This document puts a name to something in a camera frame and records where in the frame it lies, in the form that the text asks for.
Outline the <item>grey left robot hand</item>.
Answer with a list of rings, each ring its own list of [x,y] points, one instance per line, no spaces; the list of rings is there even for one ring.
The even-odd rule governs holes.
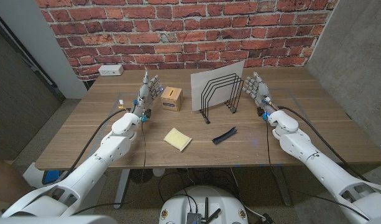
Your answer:
[[[150,118],[153,102],[162,92],[163,86],[160,84],[159,76],[149,79],[149,73],[145,71],[143,84],[140,86],[138,97],[134,100],[130,112],[138,117]]]

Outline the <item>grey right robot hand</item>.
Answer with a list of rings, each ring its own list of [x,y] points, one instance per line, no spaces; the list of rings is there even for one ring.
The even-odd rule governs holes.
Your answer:
[[[242,90],[245,91],[254,101],[255,104],[265,110],[266,112],[273,113],[278,108],[272,101],[272,96],[269,92],[268,86],[264,83],[263,79],[257,72],[253,73],[254,77],[247,77],[245,86]]]

